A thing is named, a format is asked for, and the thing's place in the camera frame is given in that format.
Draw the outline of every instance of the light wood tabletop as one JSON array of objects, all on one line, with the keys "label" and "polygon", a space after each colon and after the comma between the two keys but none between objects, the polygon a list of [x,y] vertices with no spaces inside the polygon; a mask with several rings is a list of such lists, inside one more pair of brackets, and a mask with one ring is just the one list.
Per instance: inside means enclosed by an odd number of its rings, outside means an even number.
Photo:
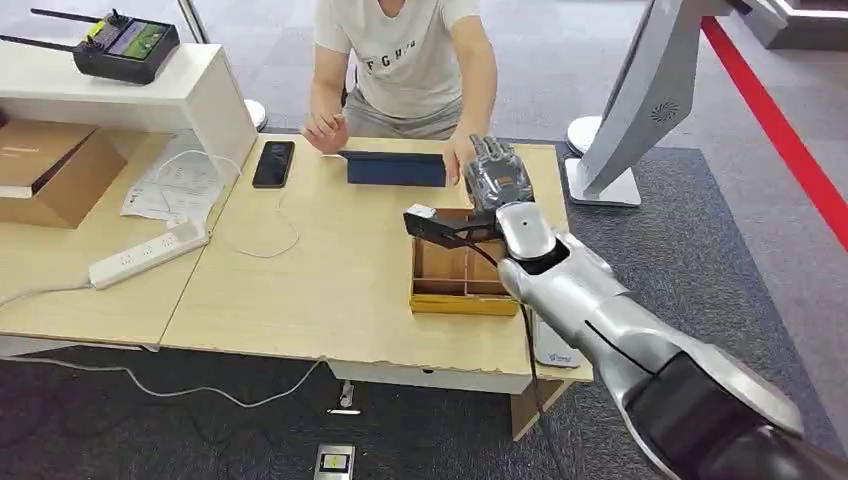
[{"label": "light wood tabletop", "polygon": [[[296,143],[288,183],[281,190],[257,190],[251,185],[268,140]],[[441,153],[442,144],[352,139],[347,149]],[[516,151],[527,165],[548,220],[565,226],[554,148],[516,145]],[[299,135],[260,135],[244,171],[174,311],[163,346],[529,375],[520,315],[410,311],[412,240],[402,213],[413,203],[467,207],[464,186],[348,184],[345,160],[321,156]],[[259,259],[236,251],[273,252],[285,246],[295,235],[289,222],[300,240],[287,253]],[[181,270],[189,263],[191,258],[183,259],[172,268]],[[153,289],[165,277],[144,276],[140,281]],[[541,367],[540,376],[589,381],[592,372],[587,363],[574,370]]]},{"label": "light wood tabletop", "polygon": [[[162,221],[119,213],[130,186],[171,137],[117,131],[108,136],[128,163],[77,229],[0,223],[0,297],[82,281],[90,264],[163,233]],[[210,222],[214,223],[221,203]],[[189,253],[102,291],[20,299],[0,308],[0,334],[156,345],[199,256],[200,251]]]}]

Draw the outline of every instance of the tablet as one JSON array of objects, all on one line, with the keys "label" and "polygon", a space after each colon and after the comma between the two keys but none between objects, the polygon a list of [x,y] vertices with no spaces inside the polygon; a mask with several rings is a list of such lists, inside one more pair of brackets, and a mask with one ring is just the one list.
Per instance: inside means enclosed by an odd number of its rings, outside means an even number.
[{"label": "tablet", "polygon": [[347,159],[348,183],[444,187],[440,154],[341,151]]}]

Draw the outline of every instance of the white cable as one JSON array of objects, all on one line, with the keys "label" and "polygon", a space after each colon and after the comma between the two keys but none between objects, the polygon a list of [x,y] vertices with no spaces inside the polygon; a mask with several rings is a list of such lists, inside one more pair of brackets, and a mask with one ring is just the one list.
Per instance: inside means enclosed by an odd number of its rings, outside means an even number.
[{"label": "white cable", "polygon": [[206,157],[209,158],[209,161],[212,163],[213,167],[215,166],[215,162],[212,162],[213,158],[217,158],[218,160],[224,160],[225,162],[232,165],[233,169],[235,169],[235,171],[238,173],[239,177],[241,177],[241,175],[242,175],[241,167],[239,167],[236,162],[230,160],[227,157],[222,157],[222,156],[219,156],[219,155],[212,155],[211,153],[206,153],[206,152],[203,152],[201,150],[186,150],[184,152],[180,152],[180,153],[174,155],[173,157],[165,160],[162,163],[162,165],[159,165],[159,168],[156,169],[156,175],[153,177],[153,183],[155,183],[158,186],[159,196],[162,197],[162,200],[165,201],[165,208],[168,209],[168,213],[170,213],[171,215],[174,215],[173,210],[171,210],[171,202],[168,201],[168,197],[166,197],[165,192],[162,191],[162,186],[159,185],[159,176],[162,173],[162,169],[164,169],[165,167],[167,167],[168,165],[173,163],[178,158],[182,158],[183,156],[188,155],[190,153],[195,153],[195,154],[198,154],[198,155],[205,155]]},{"label": "white cable", "polygon": [[282,208],[283,208],[283,195],[280,195],[279,200],[277,200],[277,208],[275,209],[275,212],[280,217],[280,220],[285,222],[286,225],[289,226],[289,229],[292,231],[292,233],[294,233],[294,240],[292,240],[291,243],[289,243],[285,247],[281,248],[280,250],[276,250],[276,251],[271,252],[271,253],[251,252],[250,250],[238,248],[238,247],[230,244],[229,242],[226,242],[227,246],[230,247],[231,249],[233,249],[234,251],[241,253],[242,255],[247,255],[247,256],[253,257],[253,258],[262,258],[262,259],[266,259],[266,260],[269,259],[269,258],[278,257],[278,256],[288,252],[292,248],[294,248],[294,246],[297,245],[297,242],[300,241],[300,232],[297,231],[297,228],[295,228],[294,224],[292,224],[290,221],[286,220],[286,217],[283,215]]},{"label": "white cable", "polygon": [[138,386],[138,388],[141,389],[142,392],[144,392],[148,395],[152,395],[154,397],[171,398],[171,397],[179,397],[179,396],[182,396],[182,395],[189,395],[189,394],[197,393],[197,392],[212,392],[212,393],[217,393],[218,395],[221,395],[222,397],[226,398],[227,400],[233,402],[234,404],[236,404],[236,405],[238,405],[239,407],[242,407],[242,408],[256,408],[256,407],[265,405],[268,402],[273,402],[274,400],[277,400],[277,399],[283,398],[285,396],[291,395],[298,388],[300,388],[301,385],[303,385],[303,382],[305,382],[306,379],[309,378],[309,375],[312,374],[312,371],[315,370],[315,368],[317,368],[318,365],[320,365],[321,362],[323,361],[323,360],[318,360],[315,363],[313,363],[312,366],[309,367],[309,370],[307,370],[306,373],[303,374],[303,377],[300,378],[300,381],[298,381],[292,388],[286,390],[285,392],[278,393],[276,395],[270,396],[270,397],[268,397],[264,400],[260,400],[258,402],[244,403],[241,400],[233,397],[229,393],[227,393],[223,390],[219,390],[217,388],[213,388],[213,387],[196,387],[196,388],[191,388],[191,389],[188,389],[188,390],[180,390],[178,392],[166,392],[166,393],[154,392],[153,390],[142,385],[141,382],[138,381],[138,378],[136,378],[135,373],[133,373],[133,371],[130,370],[129,368],[127,368],[127,367],[89,367],[89,366],[85,366],[85,365],[77,365],[75,363],[70,363],[70,362],[63,362],[61,360],[53,360],[51,358],[0,356],[0,360],[6,361],[6,362],[17,362],[17,363],[38,363],[38,364],[43,364],[43,365],[56,365],[56,366],[59,366],[59,367],[72,368],[74,370],[82,370],[84,372],[126,372],[127,375],[130,376],[132,381],[135,382],[136,386]]},{"label": "white cable", "polygon": [[[174,162],[178,158],[180,158],[184,155],[188,155],[190,153],[195,153],[195,154],[198,154],[198,155],[206,155],[207,157],[210,158],[210,160],[212,158],[224,160],[224,161],[226,161],[227,163],[229,163],[230,165],[233,166],[235,171],[238,172],[239,177],[241,177],[242,174],[243,174],[241,168],[239,168],[239,166],[234,161],[230,160],[229,158],[221,157],[221,156],[218,156],[218,155],[211,155],[209,153],[206,153],[206,152],[203,152],[203,151],[200,151],[200,150],[186,150],[184,152],[178,153],[177,155],[174,155],[173,157],[169,158],[168,160],[163,162],[162,165],[159,166],[159,168],[156,169],[156,176],[154,178],[155,183],[157,185],[159,184],[159,175],[162,172],[162,169],[164,169],[166,166],[170,165],[172,162]],[[165,196],[165,192],[162,191],[161,186],[159,187],[159,195],[162,197],[162,200],[165,201],[165,207],[168,209],[168,213],[170,213],[171,215],[174,215],[174,212],[171,210],[171,204],[168,201],[168,198]],[[297,245],[297,242],[300,241],[300,232],[297,231],[297,228],[295,228],[294,224],[292,224],[290,221],[286,220],[285,216],[283,216],[282,206],[283,206],[283,196],[280,195],[279,200],[277,200],[277,207],[276,207],[275,211],[276,211],[277,215],[279,215],[280,220],[285,222],[286,225],[288,225],[289,229],[292,231],[292,233],[294,233],[294,240],[292,240],[291,243],[289,243],[288,245],[286,245],[285,247],[283,247],[279,250],[276,250],[276,251],[273,251],[273,252],[270,252],[270,253],[252,252],[250,250],[246,250],[246,249],[243,249],[243,248],[236,247],[232,244],[228,244],[228,246],[232,250],[234,250],[235,252],[240,253],[242,255],[247,255],[249,257],[261,258],[261,259],[270,259],[270,258],[278,257],[278,256],[288,252],[292,248],[294,248],[295,245]]]},{"label": "white cable", "polygon": [[0,297],[0,308],[14,302],[15,300],[20,300],[24,297],[29,297],[31,295],[38,295],[41,293],[50,293],[50,292],[68,292],[71,290],[84,290],[86,288],[92,288],[93,285],[88,280],[88,277],[85,280],[71,283],[66,285],[48,285],[45,287],[34,287],[26,290],[21,290],[20,292],[13,293],[6,297]]}]

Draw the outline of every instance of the floor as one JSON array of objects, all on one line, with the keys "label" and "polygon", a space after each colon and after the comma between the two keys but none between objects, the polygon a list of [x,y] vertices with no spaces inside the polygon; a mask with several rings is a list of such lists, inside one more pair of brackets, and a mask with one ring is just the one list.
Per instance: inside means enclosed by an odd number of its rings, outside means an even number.
[{"label": "floor", "polygon": [[[637,0],[481,0],[500,71],[493,130],[560,140],[570,120],[599,112],[643,8]],[[0,31],[74,37],[70,22],[32,18],[0,5]],[[182,24],[172,0],[79,0]],[[313,0],[196,0],[214,41],[224,44],[246,97],[272,126],[299,127],[311,75]],[[848,192],[848,53],[763,50],[738,17],[721,20],[817,158]],[[183,28],[183,39],[189,39]],[[707,159],[825,410],[848,444],[848,256],[810,204],[703,40],[691,116],[661,145],[698,148]]]}]

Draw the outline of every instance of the power strip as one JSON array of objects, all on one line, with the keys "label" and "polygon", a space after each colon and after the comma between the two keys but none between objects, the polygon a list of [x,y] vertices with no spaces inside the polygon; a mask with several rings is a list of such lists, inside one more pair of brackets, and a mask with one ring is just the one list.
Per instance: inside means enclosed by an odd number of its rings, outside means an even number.
[{"label": "power strip", "polygon": [[102,290],[208,243],[209,233],[204,225],[184,221],[153,240],[91,265],[88,267],[89,280],[94,288]]}]

